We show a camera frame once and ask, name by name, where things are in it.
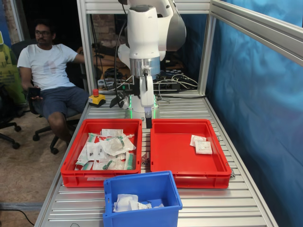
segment plastic bin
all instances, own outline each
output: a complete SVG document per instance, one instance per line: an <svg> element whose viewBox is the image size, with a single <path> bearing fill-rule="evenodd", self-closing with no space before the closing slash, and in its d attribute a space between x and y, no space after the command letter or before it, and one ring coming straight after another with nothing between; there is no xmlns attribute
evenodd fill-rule
<svg viewBox="0 0 303 227"><path fill-rule="evenodd" d="M178 188L227 188L232 173L207 119L155 119L151 129L151 171L171 170ZM196 154L191 135L211 142L213 154Z"/></svg>
<svg viewBox="0 0 303 227"><path fill-rule="evenodd" d="M74 170L89 133L100 134L102 129L123 129L137 147L130 151L136 155L133 170ZM103 187L103 181L114 176L141 172L142 121L139 119L87 119L84 120L61 168L66 187Z"/></svg>
<svg viewBox="0 0 303 227"><path fill-rule="evenodd" d="M104 227L176 227L182 202L171 171L118 176L104 181ZM138 195L139 202L163 208L114 213L119 194Z"/></svg>

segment red plastic crate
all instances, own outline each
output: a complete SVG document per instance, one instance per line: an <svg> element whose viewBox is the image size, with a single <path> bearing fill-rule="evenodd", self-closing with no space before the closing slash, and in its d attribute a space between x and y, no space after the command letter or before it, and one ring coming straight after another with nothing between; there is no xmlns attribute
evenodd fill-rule
<svg viewBox="0 0 303 227"><path fill-rule="evenodd" d="M89 133L100 134L102 129L123 129L125 135L134 134L130 141L137 147L134 170L74 170ZM84 120L61 168L66 187L103 187L110 177L141 172L142 120L139 119L87 119Z"/></svg>
<svg viewBox="0 0 303 227"><path fill-rule="evenodd" d="M196 154L191 135L211 142L213 154ZM172 171L178 188L227 188L232 170L209 120L155 119L151 129L151 171Z"/></svg>

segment man's hand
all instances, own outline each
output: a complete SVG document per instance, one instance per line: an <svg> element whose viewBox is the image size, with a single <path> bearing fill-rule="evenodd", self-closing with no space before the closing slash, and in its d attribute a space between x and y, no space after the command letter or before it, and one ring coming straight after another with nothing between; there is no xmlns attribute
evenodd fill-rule
<svg viewBox="0 0 303 227"><path fill-rule="evenodd" d="M36 96L36 97L31 97L31 99L33 100L42 100L43 98L40 96Z"/></svg>

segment white t-shirt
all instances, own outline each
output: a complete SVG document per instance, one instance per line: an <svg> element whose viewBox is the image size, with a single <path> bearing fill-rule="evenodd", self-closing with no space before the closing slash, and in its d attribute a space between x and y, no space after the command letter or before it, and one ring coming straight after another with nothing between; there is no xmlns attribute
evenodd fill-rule
<svg viewBox="0 0 303 227"><path fill-rule="evenodd" d="M53 45L46 51L36 44L21 51L17 67L32 69L33 82L41 90L75 86L67 78L66 63L73 61L77 52L63 44Z"/></svg>

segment smartphone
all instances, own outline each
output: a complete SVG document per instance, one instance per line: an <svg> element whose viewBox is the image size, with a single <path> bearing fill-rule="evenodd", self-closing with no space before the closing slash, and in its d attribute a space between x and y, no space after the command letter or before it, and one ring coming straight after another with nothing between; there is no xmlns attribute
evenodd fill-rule
<svg viewBox="0 0 303 227"><path fill-rule="evenodd" d="M37 96L40 96L40 88L36 88L36 87L29 87L28 88L28 97L29 98L35 98Z"/></svg>

